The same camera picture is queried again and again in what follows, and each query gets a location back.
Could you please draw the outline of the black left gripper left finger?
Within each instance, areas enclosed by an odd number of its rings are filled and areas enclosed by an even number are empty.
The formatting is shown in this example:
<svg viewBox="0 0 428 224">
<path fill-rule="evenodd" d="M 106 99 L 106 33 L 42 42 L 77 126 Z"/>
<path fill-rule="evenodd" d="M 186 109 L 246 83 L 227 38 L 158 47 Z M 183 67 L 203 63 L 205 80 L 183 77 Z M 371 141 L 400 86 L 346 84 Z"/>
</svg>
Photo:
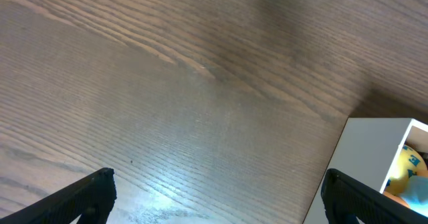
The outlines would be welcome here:
<svg viewBox="0 0 428 224">
<path fill-rule="evenodd" d="M 117 198 L 114 170 L 102 168 L 1 219 L 3 224 L 106 224 Z"/>
</svg>

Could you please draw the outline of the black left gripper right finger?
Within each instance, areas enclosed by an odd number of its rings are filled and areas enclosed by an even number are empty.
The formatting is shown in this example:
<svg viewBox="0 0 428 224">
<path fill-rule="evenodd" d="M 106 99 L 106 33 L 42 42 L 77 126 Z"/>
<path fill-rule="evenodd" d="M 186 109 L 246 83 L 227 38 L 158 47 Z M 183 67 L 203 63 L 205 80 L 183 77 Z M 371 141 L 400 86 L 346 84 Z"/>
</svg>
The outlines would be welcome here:
<svg viewBox="0 0 428 224">
<path fill-rule="evenodd" d="M 426 223 L 423 216 L 337 169 L 326 171 L 321 198 L 329 224 Z"/>
</svg>

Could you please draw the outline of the yellow ball with blue letters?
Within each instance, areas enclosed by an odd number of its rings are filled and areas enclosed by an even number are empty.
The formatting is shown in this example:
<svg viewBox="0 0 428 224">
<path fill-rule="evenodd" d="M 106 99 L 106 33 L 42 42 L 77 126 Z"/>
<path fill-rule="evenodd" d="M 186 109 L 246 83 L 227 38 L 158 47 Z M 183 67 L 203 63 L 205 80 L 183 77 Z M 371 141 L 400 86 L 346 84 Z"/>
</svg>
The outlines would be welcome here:
<svg viewBox="0 0 428 224">
<path fill-rule="evenodd" d="M 427 165 L 423 157 L 414 148 L 405 144 L 396 164 L 392 167 L 385 191 L 392 195 L 402 193 L 411 176 L 416 175 L 418 171 L 426 170 Z"/>
</svg>

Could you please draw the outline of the yellow blue duck toy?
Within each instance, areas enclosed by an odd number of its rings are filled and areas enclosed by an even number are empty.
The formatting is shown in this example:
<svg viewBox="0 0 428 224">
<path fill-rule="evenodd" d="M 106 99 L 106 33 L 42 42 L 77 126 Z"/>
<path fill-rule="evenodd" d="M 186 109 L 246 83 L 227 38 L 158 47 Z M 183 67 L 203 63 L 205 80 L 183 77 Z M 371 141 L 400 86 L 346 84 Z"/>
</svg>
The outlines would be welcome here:
<svg viewBox="0 0 428 224">
<path fill-rule="evenodd" d="M 383 195 L 427 217 L 427 171 L 411 176 L 401 194 L 392 195 L 385 191 Z"/>
</svg>

